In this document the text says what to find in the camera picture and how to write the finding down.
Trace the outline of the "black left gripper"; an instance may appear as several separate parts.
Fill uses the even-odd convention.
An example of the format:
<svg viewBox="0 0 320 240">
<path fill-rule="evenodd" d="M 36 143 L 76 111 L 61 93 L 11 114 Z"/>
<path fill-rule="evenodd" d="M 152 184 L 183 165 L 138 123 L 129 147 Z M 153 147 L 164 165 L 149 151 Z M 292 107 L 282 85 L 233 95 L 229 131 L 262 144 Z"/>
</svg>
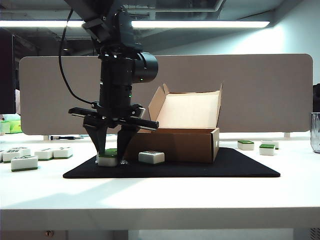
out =
<svg viewBox="0 0 320 240">
<path fill-rule="evenodd" d="M 128 144 L 140 128 L 156 131 L 159 127 L 158 121 L 142 119 L 146 109 L 138 103 L 120 108 L 108 108 L 94 101 L 91 108 L 73 107 L 68 110 L 68 113 L 81 118 L 89 116 L 93 117 L 95 121 L 102 121 L 103 124 L 83 124 L 98 154 L 105 153 L 108 127 L 115 128 L 117 125 L 122 125 L 117 133 L 118 161 L 124 160 Z"/>
</svg>

